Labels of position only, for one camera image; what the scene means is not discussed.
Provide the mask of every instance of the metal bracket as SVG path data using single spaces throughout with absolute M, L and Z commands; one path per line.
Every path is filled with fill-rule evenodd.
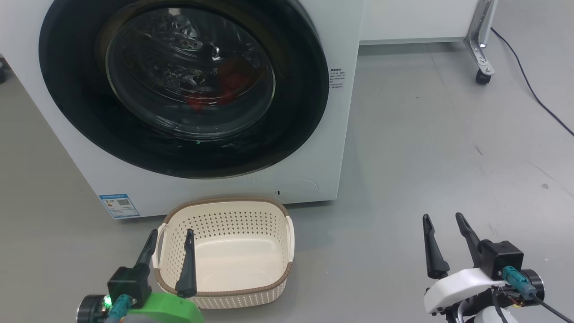
M 494 67 L 486 59 L 482 49 L 486 47 L 497 3 L 498 0 L 478 0 L 470 28 L 464 39 L 464 45 L 472 53 L 480 71 L 485 75 L 494 75 Z

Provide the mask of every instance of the gray floor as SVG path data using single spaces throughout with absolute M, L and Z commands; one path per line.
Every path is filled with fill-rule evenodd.
M 572 127 L 573 16 L 569 0 L 506 0 L 494 22 Z M 574 138 L 536 104 L 498 39 L 486 53 L 497 74 L 478 86 L 459 44 L 362 48 L 339 199 L 289 208 L 295 266 L 280 299 L 206 311 L 206 321 L 443 321 L 423 311 L 433 281 L 421 216 L 432 216 L 454 272 L 471 266 L 455 212 L 481 238 L 521 248 L 547 301 L 574 317 Z M 0 86 L 0 106 L 1 320 L 72 322 L 161 219 L 112 220 L 16 78 Z M 558 321 L 540 307 L 511 311 Z

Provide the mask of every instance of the white plastic basket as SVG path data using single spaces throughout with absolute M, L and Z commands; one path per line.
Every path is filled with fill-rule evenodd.
M 281 295 L 295 249 L 293 223 L 281 204 L 234 198 L 175 208 L 158 229 L 152 257 L 157 282 L 167 293 L 177 294 L 187 229 L 195 234 L 197 275 L 197 295 L 190 300 L 199 308 L 261 305 Z

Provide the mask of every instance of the metal caster wheel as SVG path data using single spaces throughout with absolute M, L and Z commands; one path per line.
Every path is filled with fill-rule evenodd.
M 486 75 L 482 73 L 481 70 L 478 70 L 476 73 L 476 83 L 477 84 L 488 84 L 490 82 L 490 78 L 492 75 Z

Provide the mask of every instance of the black cable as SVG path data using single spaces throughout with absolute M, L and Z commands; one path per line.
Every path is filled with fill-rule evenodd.
M 550 307 L 550 305 L 546 304 L 543 300 L 539 299 L 538 297 L 536 297 L 535 293 L 530 293 L 530 297 L 532 297 L 532 299 L 537 302 L 538 304 L 544 306 L 547 310 L 549 310 L 550 312 L 554 313 L 556 316 L 560 317 L 561 319 L 563 319 L 564 321 L 568 322 L 568 323 L 574 323 L 574 321 L 570 320 L 568 317 L 564 316 L 562 313 L 558 312 L 557 310 L 553 309 L 552 307 Z
M 504 317 L 504 314 L 502 314 L 501 306 L 498 303 L 498 288 L 497 287 L 492 288 L 492 303 L 494 304 L 494 309 L 497 310 L 498 316 L 501 317 L 502 323 L 508 323 L 508 321 L 506 321 L 506 317 Z
M 540 99 L 538 98 L 538 96 L 536 95 L 536 93 L 534 93 L 534 90 L 532 90 L 532 86 L 530 86 L 530 82 L 528 81 L 528 78 L 526 77 L 526 74 L 524 73 L 524 69 L 522 68 L 522 64 L 520 63 L 520 60 L 518 59 L 518 55 L 516 55 L 516 52 L 514 51 L 514 49 L 512 48 L 512 46 L 510 46 L 510 44 L 508 43 L 508 41 L 506 41 L 506 39 L 504 39 L 504 37 L 502 37 L 496 30 L 494 30 L 494 28 L 490 28 L 490 30 L 492 30 L 492 32 L 498 36 L 498 38 L 500 38 L 502 41 L 504 41 L 506 43 L 506 45 L 508 46 L 508 48 L 510 48 L 510 50 L 512 51 L 512 53 L 514 54 L 514 57 L 516 57 L 516 62 L 518 63 L 518 66 L 520 67 L 520 71 L 522 71 L 522 76 L 524 76 L 524 80 L 526 81 L 526 85 L 528 85 L 528 88 L 530 89 L 530 92 L 532 93 L 532 95 L 534 96 L 534 98 L 536 99 L 536 102 L 538 102 L 538 104 L 540 106 L 542 106 L 544 108 L 544 110 L 546 110 L 546 112 L 550 113 L 550 115 L 556 120 L 558 121 L 558 123 L 560 125 L 562 125 L 564 127 L 564 129 L 566 129 L 571 135 L 574 136 L 574 132 L 572 132 L 572 130 L 570 130 L 570 128 L 568 128 L 567 125 L 565 125 L 562 120 L 560 120 L 560 118 L 558 118 L 552 111 L 550 111 L 550 109 L 548 109 L 544 103 L 542 103 L 542 101 L 540 101 Z

